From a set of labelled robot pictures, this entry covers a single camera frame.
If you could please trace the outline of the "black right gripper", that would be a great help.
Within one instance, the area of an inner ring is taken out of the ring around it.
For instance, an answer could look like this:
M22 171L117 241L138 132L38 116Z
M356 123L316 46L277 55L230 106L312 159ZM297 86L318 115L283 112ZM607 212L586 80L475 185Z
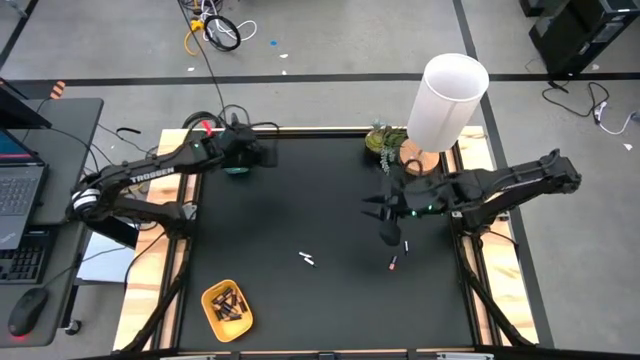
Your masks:
M438 185L429 179L402 183L386 180L381 194L363 199L363 202L380 205L380 210L361 213L380 220L379 235L388 246L398 246L402 230L398 220L405 217L420 218L445 212L445 201L438 193Z

